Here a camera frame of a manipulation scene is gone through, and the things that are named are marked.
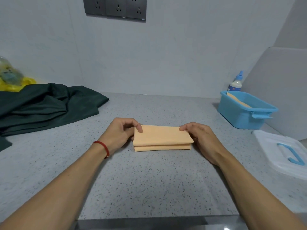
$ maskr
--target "folded cloth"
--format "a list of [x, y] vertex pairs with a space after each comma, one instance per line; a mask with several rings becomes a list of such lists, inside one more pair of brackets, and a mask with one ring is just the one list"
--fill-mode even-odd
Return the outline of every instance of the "folded cloth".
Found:
[[[99, 114], [109, 99], [84, 86], [54, 83], [0, 91], [0, 137], [46, 130]], [[0, 151], [10, 146], [0, 139]]]
[[143, 133], [134, 130], [133, 146], [136, 152], [191, 149], [193, 139], [179, 127], [142, 125]]

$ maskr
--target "left hand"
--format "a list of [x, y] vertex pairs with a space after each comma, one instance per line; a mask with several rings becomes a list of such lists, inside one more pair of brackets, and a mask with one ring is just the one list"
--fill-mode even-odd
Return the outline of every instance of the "left hand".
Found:
[[113, 155], [134, 135], [134, 128], [140, 133], [143, 132], [141, 124], [135, 119], [115, 118], [98, 140], [104, 143], [108, 147], [110, 155]]

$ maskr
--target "blue plastic basket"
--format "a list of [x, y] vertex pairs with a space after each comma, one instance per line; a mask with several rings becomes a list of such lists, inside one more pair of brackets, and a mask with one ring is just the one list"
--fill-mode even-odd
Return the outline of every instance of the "blue plastic basket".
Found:
[[[240, 101], [248, 104], [245, 107], [227, 95], [227, 92], [236, 96]], [[227, 119], [232, 126], [239, 129], [259, 129], [265, 119], [271, 118], [278, 109], [271, 104], [245, 92], [222, 91], [222, 98], [217, 111]]]

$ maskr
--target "electrical outlet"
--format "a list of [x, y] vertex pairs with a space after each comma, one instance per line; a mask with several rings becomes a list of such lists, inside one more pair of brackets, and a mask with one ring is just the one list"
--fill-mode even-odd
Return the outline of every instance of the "electrical outlet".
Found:
[[126, 17], [146, 20], [147, 0], [126, 0]]
[[105, 0], [83, 0], [86, 14], [106, 15]]
[[106, 0], [108, 16], [126, 17], [126, 0]]

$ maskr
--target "blue bottle cap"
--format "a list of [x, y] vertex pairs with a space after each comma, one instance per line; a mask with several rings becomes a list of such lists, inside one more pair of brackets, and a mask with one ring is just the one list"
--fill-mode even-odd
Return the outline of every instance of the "blue bottle cap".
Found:
[[241, 71], [237, 76], [236, 80], [242, 80], [243, 79], [243, 71]]

